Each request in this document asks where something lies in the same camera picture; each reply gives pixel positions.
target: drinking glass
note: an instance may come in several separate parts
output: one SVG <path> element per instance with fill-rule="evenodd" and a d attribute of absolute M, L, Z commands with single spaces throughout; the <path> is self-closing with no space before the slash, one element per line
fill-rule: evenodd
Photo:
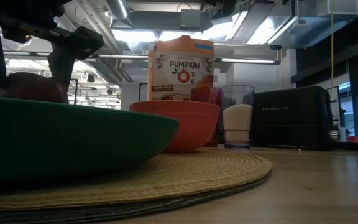
<path fill-rule="evenodd" d="M 224 147 L 249 147 L 254 87 L 233 85 L 221 88 Z"/>

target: fluorescent light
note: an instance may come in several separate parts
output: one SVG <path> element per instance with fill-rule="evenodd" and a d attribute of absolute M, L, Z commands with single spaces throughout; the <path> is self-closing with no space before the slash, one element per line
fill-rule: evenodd
<path fill-rule="evenodd" d="M 168 40 L 179 38 L 183 35 L 188 35 L 193 39 L 201 39 L 200 32 L 163 31 L 160 37 L 158 38 L 158 40 L 168 41 Z"/>
<path fill-rule="evenodd" d="M 98 90 L 95 87 L 78 87 L 77 89 L 78 90 Z"/>
<path fill-rule="evenodd" d="M 74 96 L 69 96 L 68 97 L 69 100 L 74 100 L 75 97 Z M 114 100 L 112 101 L 111 103 L 120 103 L 119 99 L 117 97 L 102 97 L 102 96 L 89 96 L 88 98 L 85 97 L 85 96 L 77 96 L 77 100 L 78 101 L 86 101 L 86 100 L 103 100 L 104 103 L 105 101 L 111 101 L 111 100 Z"/>
<path fill-rule="evenodd" d="M 115 58 L 115 59 L 149 59 L 147 55 L 118 55 L 118 54 L 100 54 L 99 58 Z"/>
<path fill-rule="evenodd" d="M 152 31 L 139 31 L 139 30 L 111 30 L 115 38 L 119 41 L 127 43 L 136 42 L 154 42 L 157 40 L 155 33 Z"/>
<path fill-rule="evenodd" d="M 271 44 L 274 40 L 280 37 L 290 26 L 298 19 L 298 16 L 294 16 L 283 28 L 280 29 L 270 40 L 267 41 L 268 44 Z"/>
<path fill-rule="evenodd" d="M 50 54 L 50 52 L 37 52 L 35 53 L 37 56 L 48 56 Z"/>
<path fill-rule="evenodd" d="M 30 52 L 9 51 L 9 55 L 27 56 L 27 55 L 31 55 L 31 54 L 30 54 Z"/>
<path fill-rule="evenodd" d="M 231 30 L 227 33 L 225 40 L 231 40 L 234 37 L 237 30 L 239 30 L 242 22 L 246 18 L 247 13 L 248 13 L 248 11 L 243 11 L 240 14 L 236 14 L 232 17 L 233 21 L 235 21 L 235 22 L 234 22 L 234 25 L 232 26 Z"/>
<path fill-rule="evenodd" d="M 246 58 L 221 58 L 220 62 L 254 63 L 254 64 L 266 64 L 266 65 L 274 65 L 277 63 L 275 60 L 259 60 L 259 59 L 246 59 Z"/>
<path fill-rule="evenodd" d="M 85 62 L 95 62 L 96 58 L 86 58 L 83 61 L 85 61 Z"/>

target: brown object in bowl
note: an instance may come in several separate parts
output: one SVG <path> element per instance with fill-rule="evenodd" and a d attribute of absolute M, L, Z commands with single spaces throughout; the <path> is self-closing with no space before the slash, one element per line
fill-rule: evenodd
<path fill-rule="evenodd" d="M 68 103 L 66 92 L 53 78 L 17 72 L 10 74 L 7 82 L 8 87 L 0 89 L 1 97 Z"/>

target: pumpkin o's box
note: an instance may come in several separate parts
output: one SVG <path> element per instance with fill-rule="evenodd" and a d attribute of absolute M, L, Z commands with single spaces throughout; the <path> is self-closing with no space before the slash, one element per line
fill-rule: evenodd
<path fill-rule="evenodd" d="M 191 89 L 212 87 L 214 45 L 182 36 L 149 48 L 148 100 L 191 100 Z"/>

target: red container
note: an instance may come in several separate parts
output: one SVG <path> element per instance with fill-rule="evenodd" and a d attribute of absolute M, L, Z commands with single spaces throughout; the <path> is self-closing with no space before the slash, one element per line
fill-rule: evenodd
<path fill-rule="evenodd" d="M 349 142 L 358 142 L 358 136 L 348 136 L 346 138 Z"/>
<path fill-rule="evenodd" d="M 220 88 L 214 87 L 194 88 L 191 90 L 191 100 L 220 106 L 219 92 Z M 211 139 L 205 144 L 205 147 L 216 147 L 218 145 L 218 128 L 219 124 L 218 121 L 216 121 L 215 131 L 212 134 Z"/>
<path fill-rule="evenodd" d="M 211 139 L 220 108 L 209 103 L 153 100 L 133 103 L 129 110 L 178 119 L 177 135 L 164 152 L 186 153 L 203 147 Z"/>

